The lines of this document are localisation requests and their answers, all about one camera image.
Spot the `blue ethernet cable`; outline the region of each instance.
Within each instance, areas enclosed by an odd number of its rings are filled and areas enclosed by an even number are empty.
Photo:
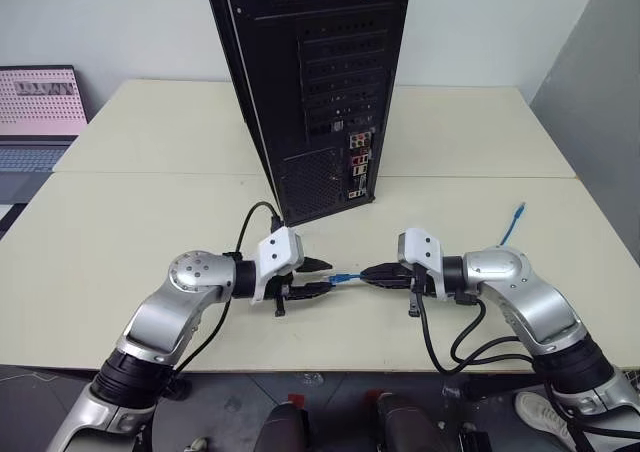
[[[520,204],[520,207],[518,207],[516,209],[516,213],[513,214],[513,220],[511,221],[511,225],[509,226],[509,230],[507,230],[507,233],[504,234],[504,237],[502,238],[502,242],[500,242],[500,245],[504,245],[507,243],[507,240],[509,240],[509,237],[511,236],[511,233],[513,232],[513,229],[516,226],[516,222],[518,222],[518,219],[520,218],[520,216],[522,215],[522,213],[524,212],[524,208],[527,204],[525,202]]]
[[[329,277],[329,283],[333,286],[341,284],[342,282],[348,282],[350,280],[359,279],[360,274],[336,274]]]

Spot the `black cable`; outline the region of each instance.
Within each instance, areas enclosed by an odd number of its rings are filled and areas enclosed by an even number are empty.
[[[495,340],[489,341],[486,344],[484,344],[482,347],[480,347],[478,350],[473,352],[471,355],[469,355],[469,357],[464,359],[461,363],[459,363],[453,369],[450,369],[450,370],[449,369],[445,369],[440,364],[440,361],[436,357],[435,350],[433,349],[433,343],[431,342],[431,334],[429,332],[429,323],[427,321],[427,312],[426,312],[425,307],[424,307],[424,302],[422,300],[422,295],[421,294],[416,294],[416,295],[417,295],[417,299],[418,299],[418,309],[420,310],[420,321],[422,322],[422,335],[424,337],[424,343],[427,346],[427,352],[429,353],[429,358],[431,359],[431,362],[433,362],[433,365],[435,366],[436,370],[438,372],[440,372],[442,375],[455,375],[455,374],[461,372],[462,370],[465,369],[465,367],[467,367],[469,365],[472,365],[473,361],[475,359],[477,359],[478,356],[480,356],[484,352],[486,352],[488,349],[490,349],[491,347],[494,347],[494,346],[504,342],[504,337],[501,338],[501,339],[495,339]],[[505,354],[504,358],[500,358],[499,360],[506,360],[507,358],[509,358],[509,359],[518,358],[518,359],[521,359],[521,360],[526,360],[529,363],[533,363],[533,360],[530,357],[527,357],[525,355],[519,356],[518,354]]]
[[[478,327],[478,325],[480,325],[482,320],[487,315],[487,306],[485,305],[485,303],[480,299],[477,299],[477,301],[478,301],[477,302],[478,305],[480,306],[480,313],[475,318],[475,320],[473,322],[471,322],[467,326],[466,329],[464,329],[462,332],[460,332],[460,335],[458,335],[456,340],[453,341],[453,344],[451,345],[451,350],[449,351],[449,353],[451,355],[451,358],[455,362],[457,362],[458,364],[461,364],[462,362],[464,362],[464,359],[461,359],[457,355],[458,347],[460,346],[462,341],[464,339],[466,339],[469,336],[469,334],[471,332],[473,332],[476,329],[476,327]],[[493,345],[498,345],[498,344],[504,344],[506,342],[520,342],[520,339],[518,339],[518,337],[516,337],[515,335],[511,335],[511,336],[507,336],[507,337],[502,337],[500,339],[496,339],[496,342],[492,342],[492,343],[493,343]],[[484,358],[484,359],[477,359],[477,360],[474,360],[471,363],[469,363],[469,365],[492,364],[494,362],[498,362],[498,361],[501,361],[501,360],[525,360],[527,362],[531,362],[530,358],[527,357],[526,355],[522,355],[522,354],[502,354],[502,355],[496,355],[496,356],[493,356],[493,357],[487,357],[487,358]]]
[[[244,218],[242,229],[240,229],[240,236],[238,237],[238,243],[236,244],[236,252],[240,252],[240,247],[242,246],[242,240],[244,239],[244,233],[247,231],[247,225],[249,225],[249,220],[251,220],[251,216],[256,211],[256,209],[258,209],[258,207],[267,207],[271,211],[272,219],[273,218],[277,218],[278,220],[280,219],[280,217],[278,216],[278,213],[276,212],[276,209],[269,202],[260,201],[254,204],[254,206],[249,209],[249,212],[247,212],[247,216]]]
[[[247,216],[245,217],[244,222],[242,224],[242,228],[240,229],[240,235],[238,236],[238,242],[236,244],[236,252],[240,252],[240,248],[242,247],[242,241],[244,239],[244,234],[247,231],[247,226],[249,225],[249,221],[251,220],[251,217],[253,216],[253,213],[259,207],[267,207],[271,211],[271,214],[272,214],[271,215],[272,225],[273,225],[274,222],[281,224],[280,216],[276,212],[276,209],[273,207],[273,205],[271,205],[269,202],[260,201],[260,202],[258,202],[256,204],[254,204],[254,206],[249,209],[249,212],[247,212]],[[229,313],[229,307],[230,306],[231,306],[231,299],[229,299],[227,301],[227,303],[224,304],[224,309],[222,310],[222,315],[220,316],[220,320],[218,320],[218,324],[216,325],[216,328],[213,329],[213,332],[211,332],[211,334],[209,334],[209,336],[204,340],[204,342],[202,344],[200,344],[198,346],[198,348],[196,350],[194,350],[191,353],[191,355],[189,355],[189,357],[187,357],[176,368],[174,376],[177,376],[180,372],[182,372],[184,370],[184,368],[187,365],[189,365],[191,363],[191,361],[193,361],[193,359],[195,359],[198,356],[198,354],[200,354],[200,352],[202,352],[211,343],[211,341],[213,341],[213,339],[216,338],[216,335],[218,335],[218,332],[220,332],[220,329],[222,329],[222,325],[224,324],[224,321],[227,318],[227,314]]]
[[[556,400],[556,396],[551,388],[551,384],[546,380],[544,381],[544,391],[546,392],[547,397],[549,398],[549,402],[551,403],[551,407],[553,407],[553,410],[556,412],[556,414],[558,414],[560,418],[567,424],[572,425],[580,432],[587,432],[594,435],[604,435],[605,437],[640,440],[640,432],[633,432],[631,430],[602,429],[600,427],[593,427],[591,425],[580,423],[574,417],[571,417],[567,413],[565,413],[562,407],[560,407]]]

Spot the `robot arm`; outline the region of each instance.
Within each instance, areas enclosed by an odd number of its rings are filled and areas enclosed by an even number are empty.
[[[579,450],[614,451],[638,442],[588,433],[595,427],[637,435],[638,393],[607,361],[565,297],[533,272],[523,253],[497,246],[467,253],[462,260],[443,258],[437,239],[409,229],[400,236],[398,258],[414,275],[426,270],[438,298],[451,297],[452,284],[464,282],[467,294],[484,296],[500,308],[531,354],[535,372],[572,419],[569,429],[582,444]],[[585,438],[588,443],[580,442]]]
[[[110,440],[102,432],[135,436],[153,417],[204,310],[232,296],[260,302],[272,278],[290,274],[303,261],[300,238],[287,227],[260,242],[254,260],[203,251],[177,257],[164,283],[140,305],[111,356],[80,394],[48,452],[76,450],[79,442],[81,450],[106,450]],[[98,435],[87,439],[82,436],[87,431]]]

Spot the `laptop screen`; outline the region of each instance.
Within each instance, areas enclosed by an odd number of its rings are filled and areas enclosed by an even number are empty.
[[[73,67],[0,67],[0,139],[73,137],[86,125]]]

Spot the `rear io panel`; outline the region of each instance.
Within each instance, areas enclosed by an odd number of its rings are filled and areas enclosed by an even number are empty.
[[[374,199],[408,0],[210,0],[287,224]]]

